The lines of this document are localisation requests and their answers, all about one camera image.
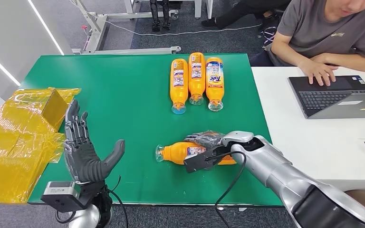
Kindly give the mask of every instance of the laptop keyboard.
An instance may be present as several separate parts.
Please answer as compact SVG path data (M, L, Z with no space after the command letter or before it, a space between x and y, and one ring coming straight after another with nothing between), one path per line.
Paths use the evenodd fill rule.
M365 93L365 90L327 91L327 92L299 92L303 105L308 110L324 109L344 99L350 94Z

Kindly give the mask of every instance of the green mat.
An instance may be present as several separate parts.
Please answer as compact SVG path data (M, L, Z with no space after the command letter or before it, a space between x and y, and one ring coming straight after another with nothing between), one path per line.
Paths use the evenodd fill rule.
M218 166L188 174L184 166L158 163L156 145L171 145L188 134L206 130L228 133L251 131L270 140L265 117L246 54L217 54L224 63L224 108L212 112L206 104L192 106L182 115L171 112L171 62L188 55L42 56L22 83L23 88L81 88L78 99L90 137L101 159L118 139L125 154L106 179L125 203L213 204L238 172L239 165ZM70 181L64 158L49 164L30 203L41 202L48 181ZM275 194L244 171L223 204L281 205Z

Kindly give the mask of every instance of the tide bottle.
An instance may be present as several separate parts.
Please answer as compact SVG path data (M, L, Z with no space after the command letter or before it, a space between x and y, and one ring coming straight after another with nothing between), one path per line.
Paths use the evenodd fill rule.
M188 62L188 89L191 93L190 103L192 105L203 103L205 78L205 56L200 52L192 53Z
M188 64L185 59L175 59L171 63L170 98L173 102L172 112L185 113L185 101L188 99Z
M199 146L192 142L176 142L171 146L156 147L155 156L158 162L164 160L171 161L179 165L184 165L185 157L193 154L205 152L205 147ZM230 155L225 156L218 165L233 165L236 162Z
M206 96L209 98L210 110L217 112L223 108L223 62L217 57L211 57L206 61Z

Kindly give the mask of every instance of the robot thumb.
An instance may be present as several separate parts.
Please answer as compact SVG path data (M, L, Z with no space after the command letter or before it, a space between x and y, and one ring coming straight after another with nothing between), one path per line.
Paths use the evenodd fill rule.
M114 149L109 154L106 159L100 162L100 170L101 170L101 176L102 179L105 179L108 175L110 175L111 170L117 165L117 163L122 158L123 154L125 152L125 140L118 140L115 143Z

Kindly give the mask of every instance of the humanoid robot hand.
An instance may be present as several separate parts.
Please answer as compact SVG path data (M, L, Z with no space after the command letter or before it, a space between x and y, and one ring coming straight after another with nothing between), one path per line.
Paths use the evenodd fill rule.
M104 180L125 152L125 141L118 140L113 151L103 160L97 156L87 129L87 112L79 118L80 106L73 100L65 113L65 162L77 183Z
M205 147L207 150L220 146L222 138L225 134L215 131L205 131L200 133L194 133L185 137L185 142L193 142L200 146Z

